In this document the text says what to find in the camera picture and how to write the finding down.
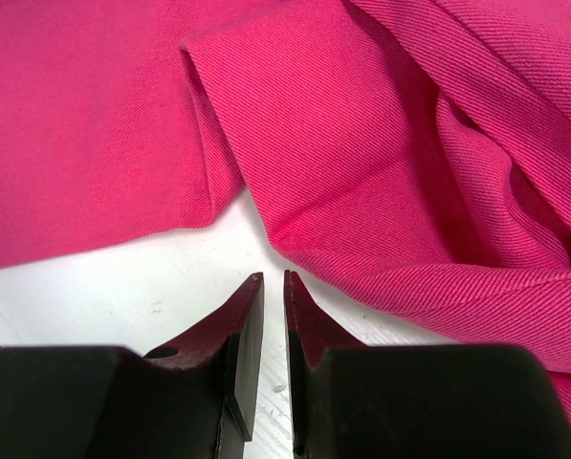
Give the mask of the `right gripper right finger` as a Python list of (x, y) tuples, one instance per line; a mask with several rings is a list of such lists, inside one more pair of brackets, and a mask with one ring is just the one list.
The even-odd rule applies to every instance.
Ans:
[(332, 371), (335, 353), (363, 349), (315, 302), (300, 275), (287, 270), (283, 284), (295, 458), (329, 458), (336, 450)]

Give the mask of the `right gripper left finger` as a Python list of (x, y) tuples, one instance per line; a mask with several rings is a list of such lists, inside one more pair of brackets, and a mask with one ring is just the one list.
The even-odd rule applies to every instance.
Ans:
[(264, 321), (264, 277), (251, 274), (225, 303), (143, 358), (176, 380), (164, 430), (181, 458), (240, 458), (253, 439)]

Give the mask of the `pink trousers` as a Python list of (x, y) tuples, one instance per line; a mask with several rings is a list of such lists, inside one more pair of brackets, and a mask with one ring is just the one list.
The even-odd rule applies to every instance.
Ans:
[(545, 365), (571, 420), (571, 1), (0, 1), (0, 268), (212, 224)]

